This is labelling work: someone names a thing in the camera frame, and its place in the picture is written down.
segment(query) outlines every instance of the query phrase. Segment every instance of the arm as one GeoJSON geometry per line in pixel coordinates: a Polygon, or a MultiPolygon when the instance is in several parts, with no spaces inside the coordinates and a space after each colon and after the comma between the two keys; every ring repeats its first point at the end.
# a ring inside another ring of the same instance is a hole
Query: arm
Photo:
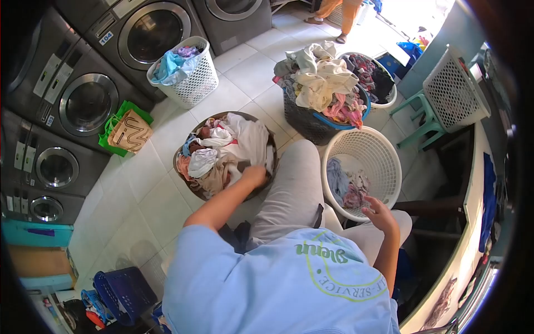
{"type": "Polygon", "coordinates": [[[245,198],[265,181],[265,168],[250,166],[243,172],[243,176],[235,184],[224,189],[193,212],[184,223],[189,225],[204,225],[215,233],[227,222],[228,218],[245,198]]]}
{"type": "Polygon", "coordinates": [[[371,203],[371,211],[363,208],[362,212],[371,219],[371,222],[384,232],[384,241],[380,246],[380,251],[374,262],[376,268],[386,278],[388,284],[389,297],[393,295],[393,286],[395,284],[395,275],[397,273],[397,259],[399,252],[399,243],[401,232],[399,226],[389,208],[378,199],[366,196],[365,200],[371,203]]]}

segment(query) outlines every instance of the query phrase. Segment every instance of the woman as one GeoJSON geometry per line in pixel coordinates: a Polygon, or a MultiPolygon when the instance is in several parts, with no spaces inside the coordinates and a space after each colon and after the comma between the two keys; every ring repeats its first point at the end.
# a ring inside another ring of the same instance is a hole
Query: woman
{"type": "Polygon", "coordinates": [[[306,140],[280,158],[247,244],[236,254],[217,231],[265,181],[251,166],[186,220],[165,283],[174,333],[399,333],[391,299],[407,213],[366,197],[364,223],[340,235],[321,228],[320,159],[306,140]]]}
{"type": "Polygon", "coordinates": [[[313,25],[322,25],[323,19],[330,15],[337,5],[343,3],[343,22],[341,24],[341,35],[339,35],[339,37],[337,37],[335,40],[340,44],[345,44],[347,42],[347,35],[352,28],[354,18],[358,13],[358,9],[360,8],[362,1],[363,0],[323,0],[321,7],[315,13],[315,16],[305,19],[304,22],[313,25]]]}

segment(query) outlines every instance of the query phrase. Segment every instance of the green shopping bag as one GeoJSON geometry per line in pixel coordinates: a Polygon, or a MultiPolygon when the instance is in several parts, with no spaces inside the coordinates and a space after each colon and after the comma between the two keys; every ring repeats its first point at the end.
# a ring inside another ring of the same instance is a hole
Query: green shopping bag
{"type": "Polygon", "coordinates": [[[148,125],[152,124],[154,119],[150,116],[149,113],[147,113],[144,110],[141,110],[138,106],[136,106],[133,102],[130,101],[124,101],[117,111],[116,114],[111,115],[111,117],[107,120],[106,125],[104,126],[104,134],[98,135],[98,145],[102,146],[103,148],[107,149],[109,152],[113,154],[118,154],[121,157],[124,157],[126,153],[128,153],[127,150],[121,149],[120,147],[114,147],[108,144],[107,138],[109,137],[111,131],[113,128],[117,125],[117,123],[122,119],[124,114],[126,114],[130,109],[133,109],[133,111],[141,116],[141,118],[148,123],[148,125]]]}

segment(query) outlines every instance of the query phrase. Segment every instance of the plastic stool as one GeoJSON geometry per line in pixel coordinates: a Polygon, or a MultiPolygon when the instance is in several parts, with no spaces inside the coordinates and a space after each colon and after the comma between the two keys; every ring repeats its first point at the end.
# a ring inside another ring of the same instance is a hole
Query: plastic stool
{"type": "Polygon", "coordinates": [[[389,114],[390,115],[395,114],[397,111],[401,110],[402,108],[404,108],[405,106],[410,104],[410,102],[412,102],[416,98],[421,100],[421,104],[423,106],[420,107],[413,116],[410,116],[410,119],[413,121],[414,119],[416,119],[417,117],[419,117],[420,115],[422,115],[424,113],[425,117],[426,117],[425,118],[425,124],[420,126],[414,133],[412,133],[410,136],[406,137],[403,141],[398,143],[397,147],[399,149],[403,149],[405,147],[408,147],[408,146],[412,145],[414,142],[416,142],[419,139],[419,137],[422,137],[423,135],[425,135],[429,131],[437,131],[437,133],[434,136],[432,136],[431,138],[427,139],[424,143],[422,143],[422,144],[420,144],[418,146],[418,149],[421,151],[427,145],[433,143],[434,141],[436,141],[438,138],[440,138],[441,136],[443,136],[446,133],[445,129],[441,126],[439,121],[436,119],[436,115],[434,114],[434,110],[430,106],[430,103],[428,102],[428,100],[425,97],[425,94],[423,93],[422,90],[420,90],[417,94],[415,94],[412,97],[410,97],[405,102],[401,103],[398,107],[393,109],[389,114]]]}

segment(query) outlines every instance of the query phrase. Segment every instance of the foot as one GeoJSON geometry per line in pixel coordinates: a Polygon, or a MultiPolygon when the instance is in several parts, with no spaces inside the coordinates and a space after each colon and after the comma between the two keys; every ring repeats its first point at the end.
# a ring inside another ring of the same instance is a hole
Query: foot
{"type": "Polygon", "coordinates": [[[304,22],[309,23],[311,25],[322,25],[323,24],[322,21],[317,21],[315,17],[307,18],[304,20],[304,22]]]}
{"type": "Polygon", "coordinates": [[[335,39],[335,41],[340,43],[340,44],[345,44],[347,42],[347,35],[346,34],[341,34],[335,39]]]}

